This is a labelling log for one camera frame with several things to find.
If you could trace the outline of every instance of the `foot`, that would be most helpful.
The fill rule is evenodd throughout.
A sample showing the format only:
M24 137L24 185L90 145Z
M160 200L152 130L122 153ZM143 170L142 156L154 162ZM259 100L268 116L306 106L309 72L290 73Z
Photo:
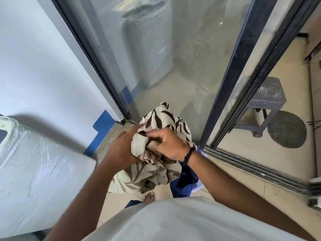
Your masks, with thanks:
M152 203L154 201L155 201L155 193L154 192L147 193L144 200L143 200L143 202L147 203L147 204Z

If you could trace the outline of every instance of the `forearm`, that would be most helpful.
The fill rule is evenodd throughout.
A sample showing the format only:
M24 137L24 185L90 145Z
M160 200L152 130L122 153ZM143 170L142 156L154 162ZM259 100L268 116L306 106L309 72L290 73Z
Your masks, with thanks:
M99 165L45 240L79 241L93 232L114 175L111 167Z
M188 165L200 178L215 201L303 239L315 240L287 215L236 181L201 154L194 152Z

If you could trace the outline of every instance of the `round mat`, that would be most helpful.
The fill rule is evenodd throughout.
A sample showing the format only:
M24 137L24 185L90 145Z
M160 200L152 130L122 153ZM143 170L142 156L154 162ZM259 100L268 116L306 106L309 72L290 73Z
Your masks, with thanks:
M267 126L271 138L286 148L299 148L307 139L307 128L297 115L279 111Z

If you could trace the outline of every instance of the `stool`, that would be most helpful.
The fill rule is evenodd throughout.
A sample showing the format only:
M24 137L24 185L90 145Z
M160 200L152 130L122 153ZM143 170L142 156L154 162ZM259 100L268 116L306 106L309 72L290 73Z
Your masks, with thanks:
M266 129L271 119L282 108L285 102L286 98L280 80L275 77L267 77L252 99L246 105L243 112L237 118L237 123L235 123L232 129L250 130L252 131L254 137L262 137L263 131ZM256 113L259 113L262 109L264 121L261 125L259 125L259 123L257 123L257 125L239 123L241 117L243 117L245 112L250 108L255 109Z

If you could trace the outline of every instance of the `leaf print fabric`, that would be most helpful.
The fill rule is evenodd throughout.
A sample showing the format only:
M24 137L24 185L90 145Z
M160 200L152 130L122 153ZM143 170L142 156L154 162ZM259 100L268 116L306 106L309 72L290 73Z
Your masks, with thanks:
M149 112L142 118L145 124L134 134L131 151L141 161L117 173L110 183L111 193L146 193L157 185L169 184L179 178L182 167L179 162L171 160L156 151L159 140L149 140L146 132L152 129L169 128L185 143L196 149L191 132L185 121L174 117L167 102Z

